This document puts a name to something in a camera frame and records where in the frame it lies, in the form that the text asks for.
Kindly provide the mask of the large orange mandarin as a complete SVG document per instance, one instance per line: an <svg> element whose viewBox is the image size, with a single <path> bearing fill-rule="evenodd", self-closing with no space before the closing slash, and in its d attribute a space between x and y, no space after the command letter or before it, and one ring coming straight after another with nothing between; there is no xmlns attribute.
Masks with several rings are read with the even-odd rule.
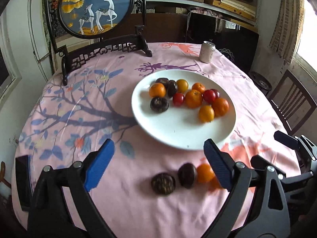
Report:
<svg viewBox="0 0 317 238"><path fill-rule="evenodd" d="M229 111L229 103L224 98L216 98L212 103L215 117L222 117Z"/></svg>

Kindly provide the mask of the red plum tomato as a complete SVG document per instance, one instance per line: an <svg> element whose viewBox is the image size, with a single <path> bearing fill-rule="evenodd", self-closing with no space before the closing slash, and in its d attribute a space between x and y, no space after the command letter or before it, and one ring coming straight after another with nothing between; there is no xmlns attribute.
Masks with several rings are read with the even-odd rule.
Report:
<svg viewBox="0 0 317 238"><path fill-rule="evenodd" d="M212 89L205 90L203 93L203 99L208 104L212 104L216 98L217 98L217 95Z"/></svg>

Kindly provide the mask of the yellow-orange citrus on cloth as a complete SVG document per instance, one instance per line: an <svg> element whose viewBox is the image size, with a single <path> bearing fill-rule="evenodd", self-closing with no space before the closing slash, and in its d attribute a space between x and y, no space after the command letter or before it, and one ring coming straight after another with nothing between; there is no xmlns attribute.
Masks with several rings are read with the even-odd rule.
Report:
<svg viewBox="0 0 317 238"><path fill-rule="evenodd" d="M215 190L221 190L222 186L219 183L217 177L215 176L214 178L211 179L211 181L209 182L209 186L208 186L208 191L213 192Z"/></svg>

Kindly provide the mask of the wooden chair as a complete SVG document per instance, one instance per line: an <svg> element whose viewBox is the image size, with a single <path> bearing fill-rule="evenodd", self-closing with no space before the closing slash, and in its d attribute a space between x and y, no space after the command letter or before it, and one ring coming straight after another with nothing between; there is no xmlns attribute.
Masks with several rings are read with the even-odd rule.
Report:
<svg viewBox="0 0 317 238"><path fill-rule="evenodd" d="M291 85L289 86L288 91L283 94L283 100L277 104L274 99L279 93L281 93L283 85L288 81L291 82ZM310 95L300 80L298 80L298 78L289 70L286 70L268 100L283 123L286 132L290 136L294 136L316 110L316 101L314 101L314 98ZM299 121L294 127L292 127L289 124L290 118L297 114L299 109L305 103L309 105L308 110L299 113Z"/></svg>

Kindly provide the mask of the yellow kumquat plate front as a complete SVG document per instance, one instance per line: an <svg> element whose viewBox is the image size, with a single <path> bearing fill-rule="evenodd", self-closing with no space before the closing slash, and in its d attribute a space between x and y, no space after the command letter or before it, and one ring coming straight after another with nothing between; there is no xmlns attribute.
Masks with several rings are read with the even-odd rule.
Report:
<svg viewBox="0 0 317 238"><path fill-rule="evenodd" d="M210 105L204 105L199 109L198 117L202 123L210 123L214 120L214 109Z"/></svg>

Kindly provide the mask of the white round plate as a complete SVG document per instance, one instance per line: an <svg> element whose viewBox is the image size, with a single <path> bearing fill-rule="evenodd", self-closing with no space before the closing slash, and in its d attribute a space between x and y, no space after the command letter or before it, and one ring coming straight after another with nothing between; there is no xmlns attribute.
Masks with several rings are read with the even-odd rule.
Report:
<svg viewBox="0 0 317 238"><path fill-rule="evenodd" d="M184 79L190 85L198 82L206 88L217 89L221 97L228 101L229 112L210 123L199 120L198 108L190 109L186 105L176 107L172 101L169 101L166 112L154 112L150 109L149 88L160 77ZM188 70L163 70L144 77L133 90L131 107L137 123L148 135L165 145L187 151L202 150L207 139L212 139L218 147L222 147L236 124L235 106L219 82Z"/></svg>

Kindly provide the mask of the dark red plum on plate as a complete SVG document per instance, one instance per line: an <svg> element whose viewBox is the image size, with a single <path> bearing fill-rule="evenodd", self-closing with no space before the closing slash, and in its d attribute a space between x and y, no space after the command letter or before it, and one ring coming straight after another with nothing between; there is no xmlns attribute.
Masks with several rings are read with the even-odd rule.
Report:
<svg viewBox="0 0 317 238"><path fill-rule="evenodd" d="M220 93L217 89L212 89L212 91L214 91L217 98L220 98Z"/></svg>

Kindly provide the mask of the orange mandarin plate centre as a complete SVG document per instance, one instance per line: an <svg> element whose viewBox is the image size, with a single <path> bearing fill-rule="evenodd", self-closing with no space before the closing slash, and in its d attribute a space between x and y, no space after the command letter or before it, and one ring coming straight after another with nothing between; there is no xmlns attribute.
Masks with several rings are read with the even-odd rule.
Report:
<svg viewBox="0 0 317 238"><path fill-rule="evenodd" d="M188 108L198 108L202 105L202 101L202 94L198 90L190 90L185 95L185 104Z"/></svg>

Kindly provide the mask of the black smartphone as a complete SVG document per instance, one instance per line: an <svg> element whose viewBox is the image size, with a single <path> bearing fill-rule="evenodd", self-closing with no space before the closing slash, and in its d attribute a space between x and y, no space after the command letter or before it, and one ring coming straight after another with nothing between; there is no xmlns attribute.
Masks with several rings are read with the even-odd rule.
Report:
<svg viewBox="0 0 317 238"><path fill-rule="evenodd" d="M15 159L16 185L22 211L28 212L32 201L32 187L30 177L30 156L24 155Z"/></svg>

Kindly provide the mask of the round black stool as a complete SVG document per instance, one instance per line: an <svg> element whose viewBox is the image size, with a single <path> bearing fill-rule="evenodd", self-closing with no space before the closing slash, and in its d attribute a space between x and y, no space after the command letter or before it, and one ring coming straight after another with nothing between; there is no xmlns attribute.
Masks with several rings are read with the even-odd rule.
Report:
<svg viewBox="0 0 317 238"><path fill-rule="evenodd" d="M248 75L255 86L257 86L260 90L264 90L266 92L270 92L272 90L272 85L270 84L270 82L261 74L255 71L250 71Z"/></svg>

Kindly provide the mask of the red cherry tomato on plate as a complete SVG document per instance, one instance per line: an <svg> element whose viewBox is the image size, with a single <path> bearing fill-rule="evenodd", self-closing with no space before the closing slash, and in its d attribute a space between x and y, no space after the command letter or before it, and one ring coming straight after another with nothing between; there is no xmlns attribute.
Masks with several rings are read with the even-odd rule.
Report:
<svg viewBox="0 0 317 238"><path fill-rule="evenodd" d="M185 96L182 93L175 93L173 96L173 104L176 107L181 107L185 102Z"/></svg>

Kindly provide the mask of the yellow-green citrus fruit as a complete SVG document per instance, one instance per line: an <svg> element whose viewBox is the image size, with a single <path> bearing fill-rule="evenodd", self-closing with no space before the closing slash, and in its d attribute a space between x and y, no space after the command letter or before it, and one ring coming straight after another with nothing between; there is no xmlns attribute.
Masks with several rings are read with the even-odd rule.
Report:
<svg viewBox="0 0 317 238"><path fill-rule="evenodd" d="M188 82L184 79L177 80L176 84L177 84L177 92L178 93L185 93L189 88Z"/></svg>

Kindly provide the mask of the dark passion fruit on plate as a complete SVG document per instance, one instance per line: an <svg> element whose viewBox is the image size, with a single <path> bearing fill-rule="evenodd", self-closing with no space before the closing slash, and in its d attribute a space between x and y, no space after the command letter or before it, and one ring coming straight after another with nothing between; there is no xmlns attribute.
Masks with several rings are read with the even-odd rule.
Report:
<svg viewBox="0 0 317 238"><path fill-rule="evenodd" d="M167 79L167 78L158 78L156 81L155 81L155 83L161 83L161 84L163 84L164 86L166 86L166 85L168 85L168 83L169 83L169 79Z"/></svg>

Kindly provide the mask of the white beverage can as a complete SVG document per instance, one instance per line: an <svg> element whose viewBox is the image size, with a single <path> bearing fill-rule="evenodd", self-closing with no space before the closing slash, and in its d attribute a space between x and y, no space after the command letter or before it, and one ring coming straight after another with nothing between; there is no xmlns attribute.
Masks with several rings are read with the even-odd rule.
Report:
<svg viewBox="0 0 317 238"><path fill-rule="evenodd" d="M201 45L199 60L204 63L210 63L215 51L215 44L210 41L204 41Z"/></svg>

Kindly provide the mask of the round deer painting screen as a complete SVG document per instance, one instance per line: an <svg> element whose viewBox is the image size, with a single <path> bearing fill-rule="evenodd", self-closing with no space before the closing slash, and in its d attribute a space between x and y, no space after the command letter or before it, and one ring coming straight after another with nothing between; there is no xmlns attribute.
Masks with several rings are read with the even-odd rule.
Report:
<svg viewBox="0 0 317 238"><path fill-rule="evenodd" d="M143 51L147 57L152 57L152 51L142 35L146 25L146 0L44 0L44 3L53 51L61 57L63 85L68 84L71 72L97 55ZM135 26L135 33L112 36L134 11L142 16L142 24ZM54 37L57 23L69 35L93 40L93 43L71 52L65 45L58 47Z"/></svg>

